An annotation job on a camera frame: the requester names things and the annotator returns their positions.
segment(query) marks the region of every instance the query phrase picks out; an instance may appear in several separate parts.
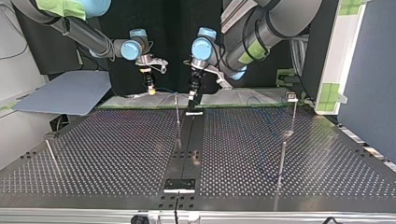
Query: green tape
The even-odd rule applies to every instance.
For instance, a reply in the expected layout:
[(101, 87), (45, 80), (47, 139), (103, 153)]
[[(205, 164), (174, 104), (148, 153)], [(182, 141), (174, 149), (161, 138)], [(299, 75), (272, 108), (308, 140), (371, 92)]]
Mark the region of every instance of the green tape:
[(3, 110), (12, 110), (12, 107), (14, 107), (14, 105), (16, 105), (17, 103), (11, 103), (9, 105), (3, 105), (2, 107), (0, 107), (0, 111)]
[[(253, 44), (250, 45), (250, 47), (248, 47), (248, 52), (256, 59), (264, 59), (265, 57), (267, 57), (267, 55), (265, 54), (265, 49), (262, 47), (262, 45), (259, 43), (258, 40), (254, 41)], [(250, 56), (248, 56), (248, 54), (245, 52), (238, 60), (240, 63), (244, 63), (244, 64), (248, 64), (248, 63), (252, 63), (253, 59), (250, 58)]]
[(338, 83), (323, 83), (317, 111), (329, 111), (332, 112), (338, 103), (338, 91), (340, 84)]
[(277, 86), (293, 86), (292, 83), (285, 83), (285, 81), (281, 80), (280, 77), (294, 77), (295, 72), (293, 68), (288, 69), (277, 69), (276, 71), (276, 85)]
[(78, 0), (36, 0), (41, 10), (55, 13), (61, 17), (77, 17), (86, 20), (84, 5)]
[(349, 16), (358, 15), (363, 0), (342, 0), (338, 15)]

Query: metal rod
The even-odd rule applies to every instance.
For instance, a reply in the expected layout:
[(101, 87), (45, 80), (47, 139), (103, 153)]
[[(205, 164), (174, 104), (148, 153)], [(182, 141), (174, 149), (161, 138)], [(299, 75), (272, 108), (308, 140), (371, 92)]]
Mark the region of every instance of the metal rod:
[(177, 127), (180, 129), (180, 114), (178, 113), (178, 94), (175, 93), (175, 105), (176, 105), (176, 113), (177, 113)]
[(280, 154), (280, 165), (279, 165), (279, 177), (277, 179), (277, 185), (280, 186), (282, 182), (282, 175), (283, 175), (283, 165), (285, 163), (285, 155), (286, 155), (286, 142), (282, 143), (282, 149)]
[(46, 139), (47, 148), (49, 149), (50, 156), (53, 160), (56, 160), (55, 155), (53, 154), (52, 147), (50, 146), (50, 141)]
[(294, 103), (293, 123), (294, 123), (294, 120), (296, 119), (297, 103), (298, 103), (298, 101), (296, 101), (296, 102)]

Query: metal bracket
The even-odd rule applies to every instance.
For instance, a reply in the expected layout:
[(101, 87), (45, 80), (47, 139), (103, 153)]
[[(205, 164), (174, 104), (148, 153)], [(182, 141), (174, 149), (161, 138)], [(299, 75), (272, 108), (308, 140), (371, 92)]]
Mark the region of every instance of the metal bracket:
[(218, 75), (216, 81), (224, 90), (232, 90), (233, 86), (225, 79), (224, 73), (220, 72), (219, 69), (213, 65), (201, 66), (190, 62), (184, 62), (184, 64), (191, 66), (198, 70), (204, 70), (206, 72)]
[(187, 222), (188, 224), (200, 224), (201, 223), (201, 217), (199, 216), (198, 212), (191, 212), (189, 213), (189, 220)]
[(195, 180), (194, 179), (167, 179), (164, 193), (195, 193)]
[(347, 97), (343, 94), (338, 94), (338, 103), (347, 104)]
[[(161, 74), (165, 74), (166, 73), (166, 66), (168, 65), (168, 62), (164, 59), (160, 59), (160, 58), (152, 58), (153, 55), (152, 54), (145, 54), (142, 55), (140, 57), (137, 58), (136, 60), (136, 65), (137, 66), (147, 66), (150, 67), (158, 72), (160, 72)], [(153, 66), (153, 65), (160, 65), (161, 69)]]

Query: black cable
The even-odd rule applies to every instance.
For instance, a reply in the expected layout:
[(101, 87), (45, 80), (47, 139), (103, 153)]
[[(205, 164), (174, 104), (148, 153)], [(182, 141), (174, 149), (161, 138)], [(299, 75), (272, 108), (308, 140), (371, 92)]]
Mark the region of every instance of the black cable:
[(176, 204), (175, 204), (175, 223), (178, 224), (178, 215), (177, 215), (177, 206), (178, 206), (178, 196), (180, 195), (180, 193), (177, 194), (177, 199), (176, 199)]
[(268, 48), (265, 46), (264, 41), (262, 40), (262, 37), (260, 36), (260, 30), (259, 30), (259, 24), (262, 22), (262, 20), (256, 20), (254, 22), (254, 33), (256, 35), (257, 41), (259, 41), (259, 44), (262, 46), (262, 48), (265, 50), (264, 57), (260, 59), (260, 61), (264, 60), (266, 56), (269, 54)]
[(215, 51), (216, 60), (217, 60), (215, 66), (219, 69), (220, 72), (221, 72), (220, 66), (219, 66), (220, 62), (223, 62), (224, 66), (226, 68), (230, 69), (233, 72), (239, 73), (239, 72), (246, 72), (247, 71), (247, 70), (236, 70), (236, 69), (233, 69), (233, 68), (231, 68), (230, 65), (228, 65), (227, 62), (224, 61), (224, 55), (225, 55), (226, 49), (225, 49), (225, 46), (223, 44), (221, 44), (219, 46), (219, 51), (217, 51), (215, 44), (208, 37), (206, 37), (206, 36), (201, 36), (201, 37), (207, 39), (209, 41), (210, 45), (212, 46), (213, 50)]
[(257, 10), (257, 8), (258, 7), (255, 7), (254, 9), (252, 9), (251, 10), (251, 12), (248, 14), (248, 16), (247, 16), (247, 20), (245, 21), (245, 24), (244, 24), (244, 27), (243, 27), (243, 29), (242, 29), (242, 45), (243, 45), (243, 47), (244, 47), (244, 50), (245, 50), (245, 53), (247, 54), (247, 56), (249, 57), (249, 58), (251, 58), (254, 62), (261, 62), (261, 61), (263, 61), (265, 58), (266, 58), (266, 56), (268, 55), (268, 52), (269, 52), (269, 50), (268, 50), (268, 48), (265, 46), (265, 44), (264, 44), (264, 41), (262, 40), (262, 38), (260, 37), (260, 30), (259, 30), (259, 23), (261, 22), (261, 20), (259, 20), (259, 19), (257, 19), (256, 21), (255, 21), (255, 25), (254, 25), (254, 33), (255, 33), (255, 35), (256, 35), (256, 39), (259, 41), (259, 44), (262, 46), (262, 48), (265, 50), (265, 55), (262, 57), (262, 58), (260, 58), (260, 59), (257, 59), (257, 58), (255, 58), (251, 53), (250, 53), (250, 51), (248, 51), (248, 44), (247, 44), (247, 41), (246, 41), (246, 32), (247, 32), (247, 28), (248, 28), (248, 23), (250, 22), (250, 20), (251, 20), (251, 17), (253, 16), (253, 14), (254, 14), (254, 12)]
[(301, 86), (303, 87), (303, 89), (304, 89), (306, 95), (308, 96), (309, 100), (312, 102), (313, 105), (316, 105), (314, 99), (312, 99), (312, 97), (309, 95), (308, 91), (306, 90), (305, 85), (303, 83), (303, 79), (298, 74), (295, 74), (295, 76), (297, 76), (300, 79)]
[[(7, 5), (7, 4), (5, 4), (5, 3), (3, 3), (3, 2), (0, 2), (0, 3), (2, 3), (2, 5), (0, 5), (0, 6), (4, 6), (4, 7), (8, 8), (12, 13), (15, 14), (15, 11), (12, 9), (11, 6), (9, 6), (9, 5)], [(15, 29), (15, 31), (16, 31), (18, 34), (20, 34), (22, 38), (24, 38), (23, 33), (22, 33), (20, 30), (18, 30), (17, 26), (16, 26), (16, 25), (12, 22), (12, 20), (8, 17), (8, 15), (6, 14), (6, 12), (5, 12), (3, 9), (1, 9), (1, 8), (0, 8), (0, 13), (2, 13), (3, 16), (6, 18), (6, 20), (8, 20), (8, 22), (9, 22), (10, 25)], [(7, 56), (7, 57), (2, 57), (2, 58), (0, 58), (0, 60), (12, 59), (12, 58), (16, 58), (16, 57), (18, 57), (18, 56), (21, 56), (24, 52), (26, 52), (26, 50), (28, 49), (28, 47), (29, 47), (29, 45), (28, 45), (28, 43), (26, 42), (26, 45), (25, 45), (24, 49), (23, 49), (20, 53), (17, 53), (17, 54), (11, 55), (11, 56)]]
[(81, 57), (86, 58), (86, 59), (90, 60), (92, 63), (94, 63), (94, 64), (96, 65), (96, 70), (99, 70), (99, 68), (101, 68), (102, 70), (107, 71), (107, 69), (105, 69), (103, 66), (101, 66), (101, 65), (99, 64), (99, 62), (97, 62), (97, 61), (96, 61), (95, 59), (93, 59), (92, 57), (87, 56), (87, 55), (84, 53), (84, 51), (83, 51), (84, 48), (83, 48), (79, 43), (76, 43), (76, 46), (77, 46), (77, 48), (78, 48), (78, 52), (79, 52), (79, 54), (81, 55)]
[[(294, 56), (293, 56), (293, 48), (292, 48), (292, 45), (291, 45), (291, 41), (289, 42), (289, 45), (290, 45), (291, 61), (293, 63), (294, 68), (297, 68), (297, 64), (296, 64), (296, 62), (294, 60)], [(315, 102), (314, 102), (314, 99), (309, 95), (308, 91), (306, 90), (306, 87), (305, 87), (305, 85), (303, 83), (303, 79), (300, 77), (300, 74), (297, 71), (297, 69), (295, 70), (295, 74), (294, 75), (297, 76), (300, 79), (300, 84), (303, 87), (303, 89), (304, 89), (306, 95), (308, 96), (309, 100), (312, 102), (313, 105), (316, 105)]]
[(343, 224), (342, 222), (337, 222), (334, 217), (328, 217), (326, 220), (324, 220), (323, 224), (329, 224), (330, 221), (333, 221), (335, 224)]
[(28, 46), (28, 44), (26, 43), (26, 45), (25, 45), (23, 51), (21, 51), (20, 53), (17, 53), (17, 54), (11, 55), (11, 56), (7, 56), (7, 57), (4, 57), (4, 58), (0, 58), (0, 60), (12, 59), (12, 58), (16, 58), (16, 57), (18, 57), (18, 56), (21, 56), (24, 52), (26, 52), (26, 50), (27, 50), (28, 47), (29, 47), (29, 46)]

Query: black backdrop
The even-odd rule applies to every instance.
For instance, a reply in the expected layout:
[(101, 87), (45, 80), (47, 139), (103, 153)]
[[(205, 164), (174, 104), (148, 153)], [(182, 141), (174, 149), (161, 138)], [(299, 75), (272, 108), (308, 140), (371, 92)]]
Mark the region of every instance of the black backdrop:
[[(191, 54), (191, 43), (200, 27), (220, 34), (221, 0), (113, 0), (110, 10), (100, 17), (102, 31), (111, 38), (128, 38), (129, 30), (144, 28), (154, 41), (152, 53), (169, 62), (165, 75), (156, 73), (157, 87), (187, 92), (190, 68), (183, 64)], [(288, 41), (272, 49), (264, 62), (251, 65), (236, 87), (274, 87), (276, 70), (291, 68)], [(134, 63), (117, 59), (109, 63), (113, 91), (119, 95), (145, 91)], [(216, 77), (207, 75), (205, 92), (218, 88)]]

